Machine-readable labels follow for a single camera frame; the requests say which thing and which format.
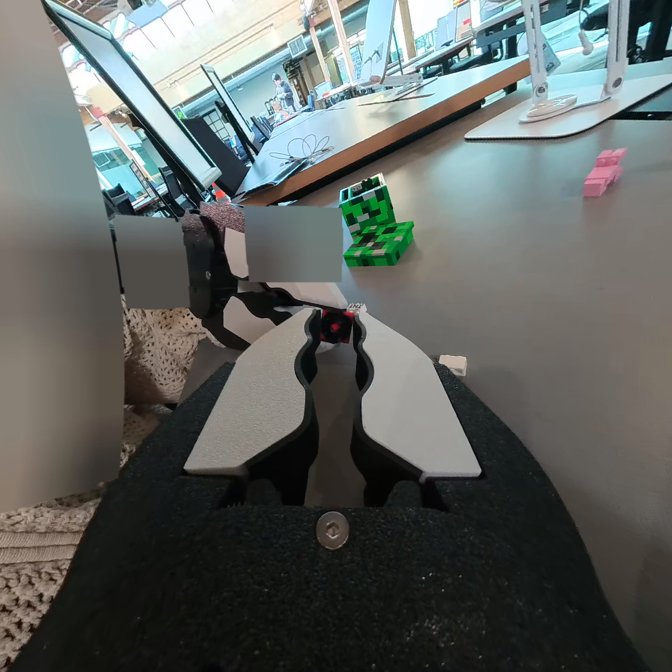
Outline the pink lego pig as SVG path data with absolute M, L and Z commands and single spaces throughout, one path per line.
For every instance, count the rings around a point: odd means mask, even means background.
M 595 165 L 584 181 L 583 197 L 600 197 L 611 184 L 616 183 L 622 173 L 621 165 L 627 148 L 603 150 L 596 158 Z

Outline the small black-framed monitor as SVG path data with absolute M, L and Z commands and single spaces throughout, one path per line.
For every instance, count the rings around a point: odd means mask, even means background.
M 200 64 L 201 69 L 206 74 L 216 93 L 220 97 L 221 107 L 224 118 L 231 124 L 234 134 L 240 139 L 240 142 L 247 153 L 251 163 L 255 162 L 256 156 L 260 151 L 260 145 L 256 142 L 253 129 L 240 113 L 239 108 L 232 100 L 220 77 L 214 71 L 214 68 L 205 63 Z

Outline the silver monitor on stand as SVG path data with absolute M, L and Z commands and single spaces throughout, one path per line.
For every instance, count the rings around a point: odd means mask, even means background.
M 376 95 L 377 102 L 394 102 L 414 94 L 436 78 L 423 80 L 419 73 L 390 75 L 388 71 L 391 54 L 396 1 L 370 1 L 365 23 L 364 55 L 359 89 L 382 88 Z

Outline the green lego creeper lid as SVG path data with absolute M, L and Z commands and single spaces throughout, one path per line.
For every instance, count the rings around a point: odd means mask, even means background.
M 348 267 L 394 266 L 414 239 L 414 222 L 373 224 L 353 236 L 343 254 Z

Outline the green lego creeper box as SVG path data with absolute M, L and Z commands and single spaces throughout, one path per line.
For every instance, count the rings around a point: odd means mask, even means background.
M 352 237 L 374 224 L 396 221 L 389 189 L 382 173 L 341 189 L 339 207 Z

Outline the white monitor stand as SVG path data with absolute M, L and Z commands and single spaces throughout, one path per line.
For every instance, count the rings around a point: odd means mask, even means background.
M 553 97 L 549 93 L 543 53 L 540 2 L 523 1 L 532 95 L 528 101 L 467 132 L 465 140 L 558 139 L 573 136 L 669 86 L 670 74 L 626 80 L 629 8 L 629 1 L 609 2 L 609 42 L 604 84 L 567 89 Z

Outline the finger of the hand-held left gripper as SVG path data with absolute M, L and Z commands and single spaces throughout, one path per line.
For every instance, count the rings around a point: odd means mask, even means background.
M 238 293 L 277 292 L 300 304 L 345 310 L 349 304 L 336 283 L 333 282 L 262 282 L 249 281 L 249 267 L 245 234 L 234 229 L 224 230 L 224 252 L 231 273 L 238 278 Z
M 288 320 L 296 300 L 273 292 L 239 292 L 223 307 L 223 327 L 248 344 Z

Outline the black office chair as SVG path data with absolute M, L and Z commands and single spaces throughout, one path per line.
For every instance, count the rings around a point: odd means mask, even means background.
M 180 218 L 183 208 L 165 185 L 157 185 L 142 174 L 135 164 L 122 166 L 112 175 L 120 178 L 112 185 L 103 180 L 101 193 L 109 217 L 117 215 L 165 216 Z

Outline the beige knit sweater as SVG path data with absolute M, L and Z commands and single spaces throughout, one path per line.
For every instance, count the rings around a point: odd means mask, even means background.
M 187 308 L 125 308 L 124 426 L 120 466 L 180 397 L 206 332 Z M 1 513 L 1 670 L 29 641 L 60 590 L 102 484 Z

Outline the wood-edged grey desk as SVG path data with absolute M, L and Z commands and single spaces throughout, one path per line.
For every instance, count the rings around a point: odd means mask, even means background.
M 528 57 L 519 56 L 456 74 L 424 85 L 415 96 L 372 102 L 373 96 L 349 99 L 328 110 L 304 114 L 288 130 L 273 132 L 242 182 L 235 202 L 267 206 L 302 197 L 446 124 L 479 110 L 490 95 L 530 74 Z M 323 138 L 328 153 L 277 185 L 269 183 L 283 166 L 285 155 L 307 156 Z

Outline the red black lego piece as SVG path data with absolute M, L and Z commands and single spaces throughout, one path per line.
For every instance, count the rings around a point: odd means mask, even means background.
M 321 341 L 338 344 L 349 343 L 355 314 L 348 310 L 323 309 L 321 311 Z

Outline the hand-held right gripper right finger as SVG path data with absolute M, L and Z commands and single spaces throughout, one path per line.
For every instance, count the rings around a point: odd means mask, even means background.
M 353 331 L 363 439 L 421 482 L 479 477 L 481 466 L 429 356 L 369 313 L 356 315 Z

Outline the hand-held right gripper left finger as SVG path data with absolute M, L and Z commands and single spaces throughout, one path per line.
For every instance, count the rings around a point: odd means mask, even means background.
M 303 308 L 245 350 L 184 464 L 190 475 L 247 475 L 307 428 L 321 311 Z

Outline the large black-framed monitor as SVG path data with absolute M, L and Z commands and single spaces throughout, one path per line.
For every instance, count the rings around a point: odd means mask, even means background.
M 139 121 L 189 198 L 200 203 L 222 172 L 183 122 L 108 30 L 58 2 L 42 4 L 57 28 Z

